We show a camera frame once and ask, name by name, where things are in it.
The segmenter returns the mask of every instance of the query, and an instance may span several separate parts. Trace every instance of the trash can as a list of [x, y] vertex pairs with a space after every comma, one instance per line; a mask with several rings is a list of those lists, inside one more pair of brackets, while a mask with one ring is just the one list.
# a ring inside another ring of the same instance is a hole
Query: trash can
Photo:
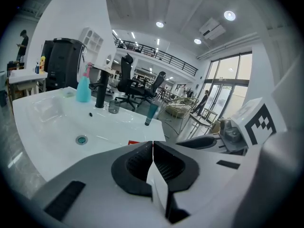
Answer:
[[1, 107], [6, 106], [6, 91], [5, 90], [0, 91], [0, 105], [1, 105]]

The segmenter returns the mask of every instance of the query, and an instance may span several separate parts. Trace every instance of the yellow bottle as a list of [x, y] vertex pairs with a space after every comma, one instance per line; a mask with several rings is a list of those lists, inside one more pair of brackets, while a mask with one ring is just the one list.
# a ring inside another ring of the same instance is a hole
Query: yellow bottle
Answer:
[[40, 59], [40, 65], [39, 65], [39, 73], [44, 74], [44, 63], [46, 61], [46, 57], [42, 56]]

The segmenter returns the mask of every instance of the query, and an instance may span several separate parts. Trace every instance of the cup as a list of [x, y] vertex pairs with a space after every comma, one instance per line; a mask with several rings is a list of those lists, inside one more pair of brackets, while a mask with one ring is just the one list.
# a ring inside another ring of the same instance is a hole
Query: cup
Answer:
[[146, 122], [144, 123], [146, 126], [150, 125], [150, 122], [152, 121], [152, 118], [154, 117], [156, 111], [157, 111], [158, 105], [151, 103], [150, 108], [148, 111], [148, 115], [146, 118]]
[[120, 108], [120, 102], [119, 101], [116, 101], [116, 100], [110, 101], [110, 104], [109, 104], [109, 112], [110, 113], [113, 113], [113, 114], [118, 113], [119, 108]]

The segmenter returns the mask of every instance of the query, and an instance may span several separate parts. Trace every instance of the sink drain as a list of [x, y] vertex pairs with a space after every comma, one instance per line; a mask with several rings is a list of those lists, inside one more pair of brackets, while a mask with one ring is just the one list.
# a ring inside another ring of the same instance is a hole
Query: sink drain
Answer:
[[84, 144], [86, 144], [86, 142], [87, 142], [87, 137], [84, 135], [78, 136], [76, 138], [76, 143], [79, 145], [84, 145]]

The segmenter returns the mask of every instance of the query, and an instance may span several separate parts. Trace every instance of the black faucet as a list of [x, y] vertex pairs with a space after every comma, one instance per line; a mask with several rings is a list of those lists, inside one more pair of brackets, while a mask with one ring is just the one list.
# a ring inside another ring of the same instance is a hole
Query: black faucet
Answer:
[[106, 71], [101, 70], [100, 72], [100, 79], [96, 83], [89, 84], [89, 87], [91, 89], [97, 90], [97, 97], [96, 97], [96, 104], [95, 107], [97, 108], [103, 108], [104, 107], [104, 102], [105, 102], [105, 92], [106, 92], [106, 87], [108, 85], [109, 81], [109, 73]]

